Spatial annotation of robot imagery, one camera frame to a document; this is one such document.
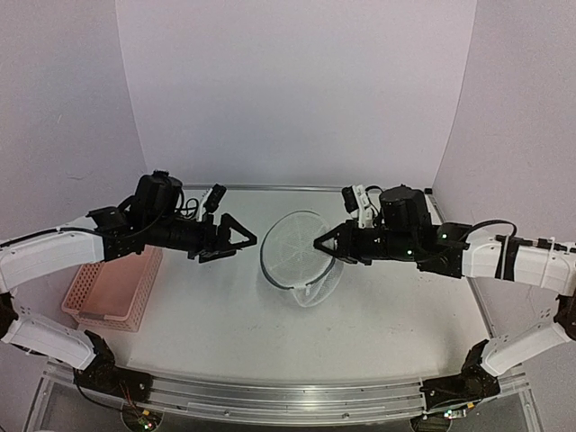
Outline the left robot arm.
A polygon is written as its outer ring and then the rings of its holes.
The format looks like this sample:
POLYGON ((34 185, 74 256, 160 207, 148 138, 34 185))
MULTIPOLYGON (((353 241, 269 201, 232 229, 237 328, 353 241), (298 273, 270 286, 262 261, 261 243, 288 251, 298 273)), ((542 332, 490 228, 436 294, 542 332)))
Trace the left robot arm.
POLYGON ((257 236, 231 215, 214 218, 226 193, 212 186, 187 206, 183 184, 166 171, 143 175, 135 193, 117 206, 90 211, 70 223, 5 240, 1 244, 1 340, 52 357, 79 371, 99 392, 121 385, 104 340, 64 327, 52 319, 17 311, 12 291, 44 275, 72 266, 106 263, 145 247, 185 252, 206 263, 253 247, 257 236))

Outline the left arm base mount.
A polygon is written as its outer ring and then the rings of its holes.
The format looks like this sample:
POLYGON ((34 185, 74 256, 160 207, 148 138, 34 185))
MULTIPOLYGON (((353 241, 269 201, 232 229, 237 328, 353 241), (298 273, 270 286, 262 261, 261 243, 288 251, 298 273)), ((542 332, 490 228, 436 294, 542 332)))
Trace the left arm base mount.
POLYGON ((153 378, 149 373, 119 367, 113 351, 102 337, 90 330, 85 335, 93 344, 93 361, 84 370, 74 370, 74 381, 81 389, 124 398, 126 401, 149 400, 153 378))

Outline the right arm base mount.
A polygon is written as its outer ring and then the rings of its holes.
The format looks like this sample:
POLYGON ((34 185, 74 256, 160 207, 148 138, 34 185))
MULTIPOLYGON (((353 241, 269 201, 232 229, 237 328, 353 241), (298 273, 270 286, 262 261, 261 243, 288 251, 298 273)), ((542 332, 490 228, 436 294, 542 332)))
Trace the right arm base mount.
POLYGON ((419 391, 424 395, 427 412, 463 406, 500 393, 498 378, 482 368, 482 351, 488 343, 484 339, 470 349, 459 373, 423 381, 419 391))

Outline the white mesh laundry bag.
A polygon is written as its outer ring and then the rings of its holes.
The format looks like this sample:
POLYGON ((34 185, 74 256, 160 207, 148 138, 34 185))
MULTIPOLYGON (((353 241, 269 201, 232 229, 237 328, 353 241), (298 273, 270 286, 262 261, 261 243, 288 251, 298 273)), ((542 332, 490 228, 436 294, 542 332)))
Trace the white mesh laundry bag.
POLYGON ((318 213, 294 211, 270 228, 260 247, 265 279, 273 287, 291 293, 303 308, 324 302, 343 274, 342 262, 313 246, 314 239, 328 231, 328 223, 318 213))

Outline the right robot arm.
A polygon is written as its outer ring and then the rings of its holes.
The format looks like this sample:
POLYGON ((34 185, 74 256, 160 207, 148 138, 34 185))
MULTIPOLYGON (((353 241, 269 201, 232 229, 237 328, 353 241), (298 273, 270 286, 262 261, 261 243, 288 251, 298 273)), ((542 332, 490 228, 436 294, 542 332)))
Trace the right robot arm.
POLYGON ((526 284, 557 295, 558 310, 518 336, 496 337, 478 345, 478 364, 453 380, 454 392, 473 398, 489 375, 575 339, 575 246, 554 238, 521 238, 515 231, 495 234, 500 219, 474 225, 435 224, 426 194, 406 185, 382 190, 374 207, 367 188, 345 187, 342 196, 348 220, 316 238, 313 246, 348 264, 376 260, 413 262, 421 272, 452 278, 494 279, 526 284))

